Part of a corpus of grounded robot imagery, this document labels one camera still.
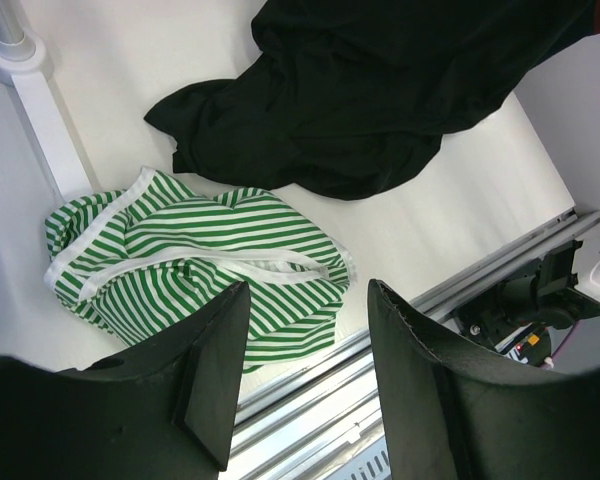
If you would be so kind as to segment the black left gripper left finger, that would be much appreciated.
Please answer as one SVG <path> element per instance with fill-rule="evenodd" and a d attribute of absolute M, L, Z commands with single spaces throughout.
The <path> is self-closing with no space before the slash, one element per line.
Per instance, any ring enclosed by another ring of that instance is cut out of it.
<path fill-rule="evenodd" d="M 0 356 L 0 479 L 215 479 L 227 469 L 246 283 L 85 370 Z"/>

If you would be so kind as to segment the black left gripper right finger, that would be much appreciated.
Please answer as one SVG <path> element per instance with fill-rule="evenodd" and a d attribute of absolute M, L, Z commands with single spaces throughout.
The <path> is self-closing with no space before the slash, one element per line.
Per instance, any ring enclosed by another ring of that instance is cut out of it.
<path fill-rule="evenodd" d="M 481 347 L 368 285 L 395 479 L 600 479 L 600 368 L 565 375 Z"/>

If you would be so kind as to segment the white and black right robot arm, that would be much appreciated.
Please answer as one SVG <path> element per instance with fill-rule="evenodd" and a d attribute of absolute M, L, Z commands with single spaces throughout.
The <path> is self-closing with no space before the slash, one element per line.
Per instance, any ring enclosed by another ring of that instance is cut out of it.
<path fill-rule="evenodd" d="M 551 368 L 550 329 L 600 317 L 600 236 L 571 240 L 453 312 L 461 334 L 511 360 Z"/>

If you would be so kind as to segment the green white striped tank top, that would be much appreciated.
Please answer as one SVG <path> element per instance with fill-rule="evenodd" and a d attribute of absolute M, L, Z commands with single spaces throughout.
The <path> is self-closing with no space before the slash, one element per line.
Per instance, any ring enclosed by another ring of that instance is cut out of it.
<path fill-rule="evenodd" d="M 149 168 L 125 190 L 61 206 L 45 233 L 59 303 L 127 346 L 246 283 L 248 373 L 333 345 L 356 280 L 349 252 L 273 193 L 207 197 Z"/>

